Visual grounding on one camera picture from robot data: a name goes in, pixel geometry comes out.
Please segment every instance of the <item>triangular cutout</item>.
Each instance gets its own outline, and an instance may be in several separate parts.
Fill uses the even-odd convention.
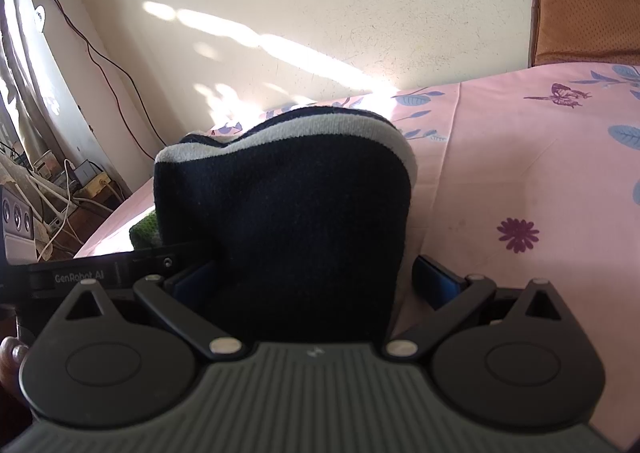
[[[87,290],[80,295],[74,308],[66,315],[66,319],[73,321],[75,319],[95,318],[98,316],[102,316],[100,307],[95,303],[94,294]]]
[[[552,319],[554,321],[560,321],[561,319],[553,302],[551,302],[549,296],[543,290],[539,290],[533,297],[526,314],[527,316]]]

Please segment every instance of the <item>gray stripe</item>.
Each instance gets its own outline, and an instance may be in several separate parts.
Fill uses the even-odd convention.
[[[284,121],[223,148],[202,143],[175,144],[161,150],[156,156],[156,162],[187,162],[226,156],[274,141],[325,135],[356,136],[382,144],[401,160],[409,175],[411,186],[415,184],[417,164],[411,146],[405,138],[385,122],[354,114],[327,114]]]

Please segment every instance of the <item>purple flower print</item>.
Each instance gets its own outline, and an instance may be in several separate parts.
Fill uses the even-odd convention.
[[[553,101],[556,105],[562,105],[563,107],[581,107],[582,105],[576,101],[576,99],[588,99],[591,94],[580,92],[579,90],[573,90],[560,83],[554,83],[551,85],[552,96],[527,96],[525,99],[539,99],[543,101]]]
[[[500,233],[503,233],[504,236],[501,236],[498,240],[500,242],[507,243],[507,249],[513,250],[514,253],[524,253],[529,249],[533,249],[533,242],[538,242],[538,237],[536,236],[540,231],[537,229],[533,229],[533,222],[527,222],[526,220],[518,220],[507,218],[507,220],[502,221],[502,225],[496,227]]]

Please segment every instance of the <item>pink bedsheet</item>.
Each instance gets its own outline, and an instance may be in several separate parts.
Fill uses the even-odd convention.
[[[427,310],[409,289],[418,253],[503,286],[549,278],[606,367],[593,424],[628,446],[640,432],[638,70],[548,65],[334,105],[384,115],[417,156],[396,328]],[[128,228],[151,206],[149,181],[78,256],[130,249]]]

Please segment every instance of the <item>green fabric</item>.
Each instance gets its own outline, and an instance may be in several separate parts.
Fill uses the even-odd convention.
[[[160,233],[158,232],[158,218],[152,211],[129,230],[129,239],[135,250],[160,247]]]

